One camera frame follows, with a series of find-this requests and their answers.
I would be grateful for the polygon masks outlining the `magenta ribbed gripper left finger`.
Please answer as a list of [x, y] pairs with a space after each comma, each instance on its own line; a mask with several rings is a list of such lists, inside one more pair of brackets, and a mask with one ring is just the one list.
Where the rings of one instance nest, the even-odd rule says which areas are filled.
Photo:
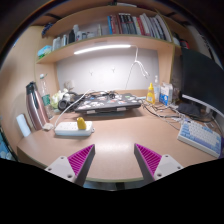
[[92, 144], [68, 157], [59, 156], [46, 171], [83, 186], [94, 156], [95, 145]]

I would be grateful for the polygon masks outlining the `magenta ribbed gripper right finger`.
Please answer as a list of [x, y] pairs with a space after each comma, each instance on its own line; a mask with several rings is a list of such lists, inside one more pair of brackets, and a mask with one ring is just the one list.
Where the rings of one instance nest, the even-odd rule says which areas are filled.
[[183, 166], [170, 155], [160, 155], [137, 143], [134, 144], [134, 155], [145, 185], [183, 169]]

